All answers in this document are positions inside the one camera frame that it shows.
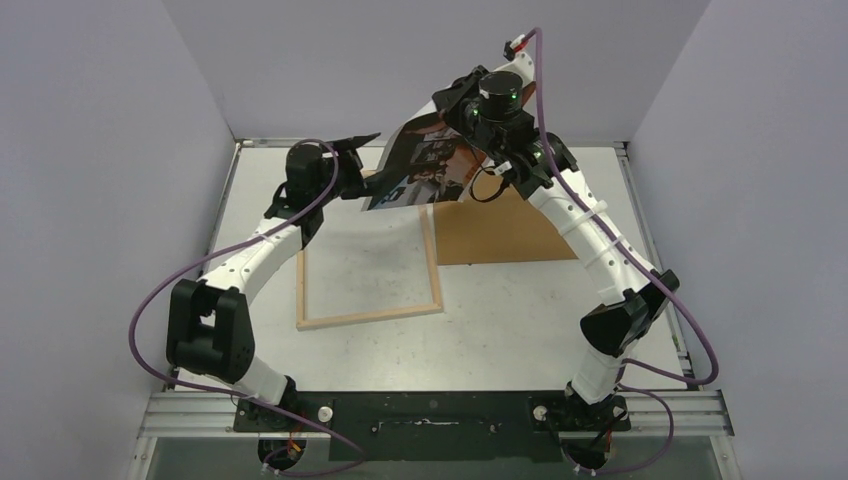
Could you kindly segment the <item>glossy photo print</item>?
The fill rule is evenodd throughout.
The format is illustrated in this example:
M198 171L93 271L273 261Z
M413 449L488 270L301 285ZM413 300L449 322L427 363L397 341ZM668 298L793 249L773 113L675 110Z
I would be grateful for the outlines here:
M462 201L487 161L485 153L446 125L430 101L392 134L363 209Z

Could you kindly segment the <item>clear glass pane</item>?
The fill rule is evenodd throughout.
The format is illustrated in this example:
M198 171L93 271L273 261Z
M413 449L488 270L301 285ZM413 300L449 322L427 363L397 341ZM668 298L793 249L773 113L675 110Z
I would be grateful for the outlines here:
M308 317L429 304L418 207L364 211L360 201L335 201L304 249L308 255Z

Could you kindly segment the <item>white wooden picture frame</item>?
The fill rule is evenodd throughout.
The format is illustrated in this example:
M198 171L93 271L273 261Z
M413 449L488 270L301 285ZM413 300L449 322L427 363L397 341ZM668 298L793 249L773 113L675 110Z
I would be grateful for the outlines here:
M296 329L298 331L312 331L442 313L444 311L443 294L436 260L433 227L428 207L424 205L419 206L418 216L431 295L431 302L429 304L310 319L308 317L307 304L308 255L306 250L301 250L296 256Z

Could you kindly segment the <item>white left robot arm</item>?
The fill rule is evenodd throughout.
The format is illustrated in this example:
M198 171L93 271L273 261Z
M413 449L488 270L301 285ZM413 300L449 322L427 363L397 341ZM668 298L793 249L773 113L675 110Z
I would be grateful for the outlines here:
M296 384L259 357L250 304L316 236L324 206L337 198L372 194L374 182L363 176L358 150L374 138L296 143L286 155L285 180L252 236L219 266L197 280L181 280L171 290L167 360L260 400L259 416L273 430L296 422Z

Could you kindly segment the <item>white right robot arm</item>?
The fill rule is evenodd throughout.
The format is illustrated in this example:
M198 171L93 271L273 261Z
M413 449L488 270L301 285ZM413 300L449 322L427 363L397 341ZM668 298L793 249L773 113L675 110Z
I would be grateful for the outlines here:
M576 254L601 299L580 321L588 343L565 402L568 421L593 427L605 415L623 362L646 335L679 286L633 251L595 197L577 160L562 140L542 130L540 115L524 108L533 69L513 61L483 66L435 92L445 124L491 159L499 175L538 210Z

